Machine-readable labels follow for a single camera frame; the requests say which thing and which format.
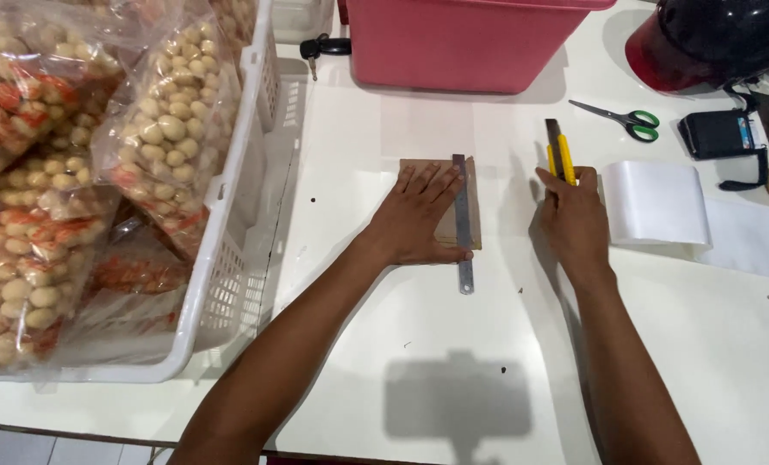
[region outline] white tabletop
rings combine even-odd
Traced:
[[[662,95],[628,69],[623,44],[652,8],[621,0],[591,13],[516,96],[361,89],[348,58],[328,56],[318,60],[317,83],[293,83],[306,106],[286,189],[278,179],[286,180],[290,153],[270,160],[277,177],[268,183],[273,195],[283,192],[283,204],[268,312],[281,311],[364,223],[399,158],[473,155],[484,250],[473,259],[471,296],[458,293],[451,266],[383,276],[268,449],[406,462],[596,463],[565,318],[572,296],[529,233],[542,195],[532,182],[534,167],[544,165],[542,120],[560,120],[576,164],[694,164],[707,196],[769,205],[763,189],[738,195],[716,187],[754,179],[753,160],[694,163],[674,129],[690,112],[733,108],[729,97]],[[296,47],[281,46],[279,55],[293,58]],[[294,65],[282,60],[285,69]],[[635,142],[568,98],[650,111],[662,121],[660,139]],[[769,278],[617,248],[612,263],[703,462],[769,464]],[[225,365],[236,352],[196,356],[183,378],[154,386],[60,384],[35,394],[0,383],[0,424],[175,441],[221,373],[209,363]]]

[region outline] metal ruler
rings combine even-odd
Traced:
[[[470,212],[468,212],[468,173],[464,166],[464,155],[453,155],[453,164],[459,166],[464,176],[464,185],[456,195],[453,206],[456,211],[456,243],[459,247],[470,249]],[[462,294],[473,293],[473,262],[459,262],[459,291]]]

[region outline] pink container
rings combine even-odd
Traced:
[[[346,0],[355,78],[520,93],[593,10],[616,0]]]

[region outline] green scissors handle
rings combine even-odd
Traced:
[[[583,110],[619,122],[626,128],[626,132],[632,139],[640,141],[641,143],[653,143],[660,137],[660,134],[657,132],[657,128],[660,126],[660,120],[649,112],[634,110],[628,114],[621,115],[574,100],[569,100],[568,103],[574,104]]]

